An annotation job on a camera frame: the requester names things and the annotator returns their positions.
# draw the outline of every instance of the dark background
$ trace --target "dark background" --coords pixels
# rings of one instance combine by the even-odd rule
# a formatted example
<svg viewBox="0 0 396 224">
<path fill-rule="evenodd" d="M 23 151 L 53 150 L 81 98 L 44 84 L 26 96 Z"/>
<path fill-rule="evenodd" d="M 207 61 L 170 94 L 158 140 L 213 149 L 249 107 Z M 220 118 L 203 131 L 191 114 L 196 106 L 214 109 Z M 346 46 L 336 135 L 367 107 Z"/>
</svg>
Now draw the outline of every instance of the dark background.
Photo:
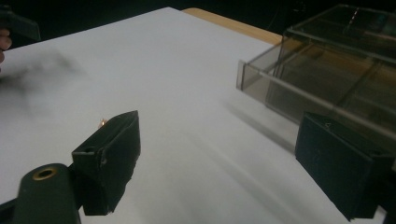
<svg viewBox="0 0 396 224">
<path fill-rule="evenodd" d="M 12 0 L 16 14 L 37 21 L 42 40 L 84 31 L 162 7 L 198 7 L 262 29 L 282 34 L 286 27 L 337 4 L 393 12 L 394 0 Z M 17 48 L 33 41 L 13 35 Z"/>
</svg>

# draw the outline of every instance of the white table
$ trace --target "white table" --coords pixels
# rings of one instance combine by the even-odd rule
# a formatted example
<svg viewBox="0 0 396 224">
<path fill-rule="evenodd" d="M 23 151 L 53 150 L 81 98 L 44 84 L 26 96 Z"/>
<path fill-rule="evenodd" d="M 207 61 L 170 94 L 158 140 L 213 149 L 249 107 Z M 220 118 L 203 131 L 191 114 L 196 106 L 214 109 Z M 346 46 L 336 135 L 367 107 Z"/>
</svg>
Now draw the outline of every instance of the white table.
<svg viewBox="0 0 396 224">
<path fill-rule="evenodd" d="M 6 52 L 0 203 L 102 118 L 138 110 L 142 155 L 114 214 L 82 223 L 348 223 L 294 156 L 263 135 L 296 125 L 235 88 L 270 48 L 172 8 Z M 357 220 L 354 223 L 381 223 Z"/>
</svg>

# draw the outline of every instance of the human hand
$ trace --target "human hand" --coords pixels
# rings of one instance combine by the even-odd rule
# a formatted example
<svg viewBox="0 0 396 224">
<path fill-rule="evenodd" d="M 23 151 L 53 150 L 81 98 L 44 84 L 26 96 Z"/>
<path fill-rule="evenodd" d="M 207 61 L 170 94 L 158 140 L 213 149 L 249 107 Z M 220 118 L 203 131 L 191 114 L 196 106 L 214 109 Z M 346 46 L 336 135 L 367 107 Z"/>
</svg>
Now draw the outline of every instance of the human hand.
<svg viewBox="0 0 396 224">
<path fill-rule="evenodd" d="M 11 47 L 12 40 L 9 38 L 8 29 L 0 29 L 0 63 L 5 59 L 3 50 L 9 49 Z"/>
</svg>

